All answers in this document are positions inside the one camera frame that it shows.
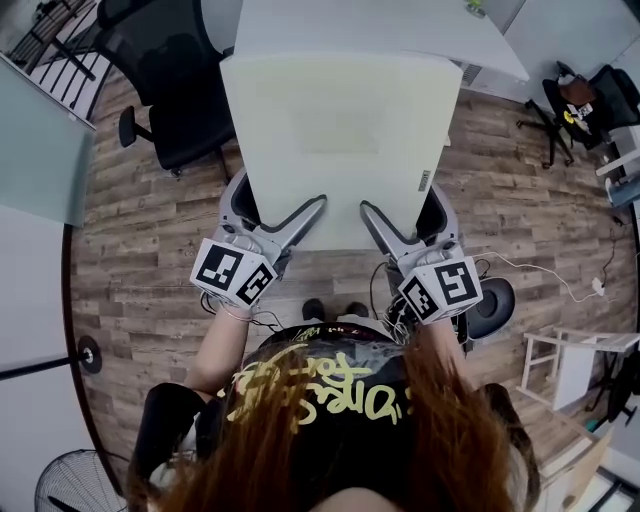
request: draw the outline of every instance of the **wooden floor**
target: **wooden floor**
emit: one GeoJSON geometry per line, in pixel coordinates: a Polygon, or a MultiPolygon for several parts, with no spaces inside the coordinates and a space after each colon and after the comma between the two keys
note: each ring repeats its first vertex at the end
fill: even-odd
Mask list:
{"type": "MultiPolygon", "coordinates": [[[[93,123],[97,139],[89,176],[86,225],[73,235],[72,298],[76,336],[89,334],[103,350],[104,367],[85,376],[92,413],[105,447],[128,457],[136,439],[149,388],[184,379],[211,319],[199,305],[189,274],[200,241],[217,223],[224,189],[215,161],[205,159],[176,181],[163,171],[151,144],[138,140],[123,149],[120,112],[139,105],[131,85],[112,71],[93,123]]],[[[138,115],[146,123],[144,109],[138,115]]],[[[502,332],[469,356],[483,382],[513,387],[523,367],[522,333],[553,324],[610,331],[633,330],[636,268],[630,227],[610,220],[598,156],[576,145],[576,163],[542,169],[547,141],[542,133],[516,128],[527,113],[521,105],[462,92],[435,180],[449,195],[460,220],[467,255],[496,251],[515,263],[558,272],[578,299],[591,293],[593,277],[604,279],[612,254],[610,230],[618,239],[607,269],[609,301],[574,303],[553,276],[514,269],[495,257],[489,275],[516,288],[515,315],[502,332]]],[[[230,168],[242,166],[237,144],[225,151],[230,168]]],[[[353,300],[368,303],[369,278],[382,261],[376,252],[298,254],[284,280],[262,301],[285,325],[301,319],[309,297],[338,312],[353,300]]],[[[482,271],[483,263],[478,264],[482,271]]],[[[386,279],[374,282],[379,310],[388,304],[386,279]]],[[[253,330],[248,349],[266,333],[253,330]]],[[[540,460],[575,435],[549,421],[549,414],[514,393],[516,408],[534,440],[540,460]]],[[[569,411],[580,420],[583,403],[569,411]]]]}

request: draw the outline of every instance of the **wrist strap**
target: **wrist strap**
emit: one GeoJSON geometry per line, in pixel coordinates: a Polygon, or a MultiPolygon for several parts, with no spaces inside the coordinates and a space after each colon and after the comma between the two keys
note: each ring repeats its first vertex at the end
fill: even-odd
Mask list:
{"type": "Polygon", "coordinates": [[[229,311],[227,309],[227,306],[225,305],[225,303],[223,301],[220,301],[220,307],[224,310],[224,312],[229,315],[232,318],[235,318],[236,320],[240,320],[241,322],[251,322],[251,320],[253,319],[253,315],[251,314],[251,310],[249,310],[249,314],[251,315],[249,318],[242,318],[239,317],[237,315],[234,315],[231,311],[229,311]]]}

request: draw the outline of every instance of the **black shoe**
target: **black shoe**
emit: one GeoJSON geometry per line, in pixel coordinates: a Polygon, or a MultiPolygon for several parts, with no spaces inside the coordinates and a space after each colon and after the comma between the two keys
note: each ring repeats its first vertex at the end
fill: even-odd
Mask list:
{"type": "Polygon", "coordinates": [[[312,318],[324,322],[324,304],[320,299],[309,299],[302,305],[302,319],[311,320],[312,318]]]}
{"type": "Polygon", "coordinates": [[[362,318],[368,318],[369,308],[367,308],[367,306],[365,306],[362,302],[352,302],[347,306],[345,315],[357,315],[362,318]]]}

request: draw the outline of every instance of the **electric fan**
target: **electric fan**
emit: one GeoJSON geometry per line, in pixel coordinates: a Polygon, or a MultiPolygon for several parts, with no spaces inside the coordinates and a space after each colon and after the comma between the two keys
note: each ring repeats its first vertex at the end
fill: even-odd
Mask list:
{"type": "MultiPolygon", "coordinates": [[[[118,465],[126,460],[116,455],[118,465]]],[[[127,503],[113,488],[94,450],[65,453],[51,462],[36,486],[36,512],[120,512],[127,503]]]]}

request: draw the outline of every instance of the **white marker cube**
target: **white marker cube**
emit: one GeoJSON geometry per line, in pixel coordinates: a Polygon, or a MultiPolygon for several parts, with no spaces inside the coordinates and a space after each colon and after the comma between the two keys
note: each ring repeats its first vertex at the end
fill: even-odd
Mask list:
{"type": "Polygon", "coordinates": [[[276,271],[261,254],[205,238],[190,280],[205,292],[222,295],[233,304],[249,307],[276,277],[276,271]]]}
{"type": "Polygon", "coordinates": [[[482,300],[471,257],[416,267],[399,291],[425,325],[459,315],[482,300]]]}

